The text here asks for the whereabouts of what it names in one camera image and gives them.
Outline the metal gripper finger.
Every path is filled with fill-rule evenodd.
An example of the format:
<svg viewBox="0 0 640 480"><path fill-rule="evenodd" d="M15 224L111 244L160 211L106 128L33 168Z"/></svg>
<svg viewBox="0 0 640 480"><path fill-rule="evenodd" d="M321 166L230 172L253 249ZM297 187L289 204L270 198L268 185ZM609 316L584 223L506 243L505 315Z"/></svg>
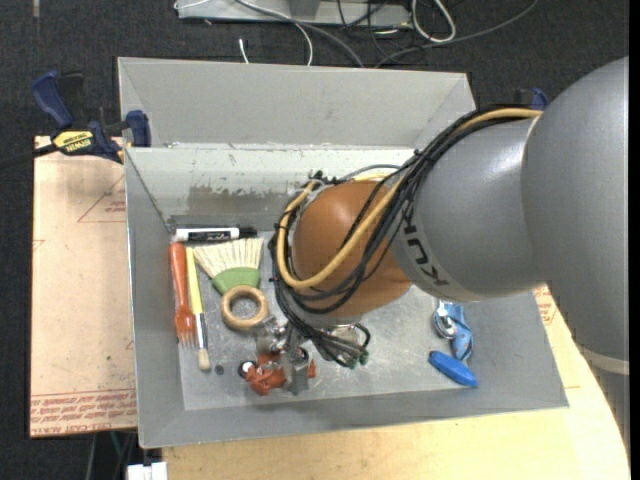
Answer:
<svg viewBox="0 0 640 480"><path fill-rule="evenodd" d="M286 325L276 317L267 317L253 329L257 352L278 352L279 343L286 338Z"/></svg>
<svg viewBox="0 0 640 480"><path fill-rule="evenodd" d="M292 359L284 355L281 366L285 376L284 388L294 395L298 395L309 389L308 372L309 359Z"/></svg>

